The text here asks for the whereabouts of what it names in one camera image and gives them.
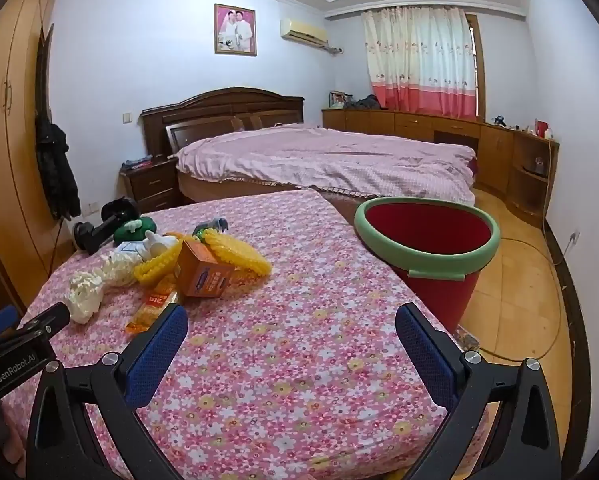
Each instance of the bin handle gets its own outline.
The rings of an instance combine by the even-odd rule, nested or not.
[[[461,272],[434,272],[432,270],[408,271],[409,278],[423,278],[425,280],[447,280],[449,282],[463,282],[466,275]]]

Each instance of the wall outlet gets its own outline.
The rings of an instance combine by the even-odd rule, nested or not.
[[[86,204],[82,209],[82,216],[87,217],[97,213],[97,211],[99,211],[99,202],[91,202],[89,204]]]

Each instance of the bride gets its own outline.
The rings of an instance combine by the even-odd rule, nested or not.
[[[224,17],[219,29],[219,47],[221,50],[235,50],[237,48],[237,23],[234,10],[229,10]]]

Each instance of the curtain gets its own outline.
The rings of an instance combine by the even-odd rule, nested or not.
[[[393,7],[364,12],[362,19],[382,107],[476,118],[475,55],[463,10]]]

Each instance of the green bin rim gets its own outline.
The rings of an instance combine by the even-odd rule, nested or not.
[[[462,209],[481,218],[488,225],[491,237],[481,247],[460,254],[425,253],[403,246],[377,231],[366,218],[366,212],[374,206],[403,202]],[[500,243],[499,226],[487,212],[473,206],[434,198],[386,197],[368,200],[357,208],[355,230],[359,238],[376,256],[393,267],[409,271],[411,277],[417,278],[464,280],[467,274],[487,266],[495,256]]]

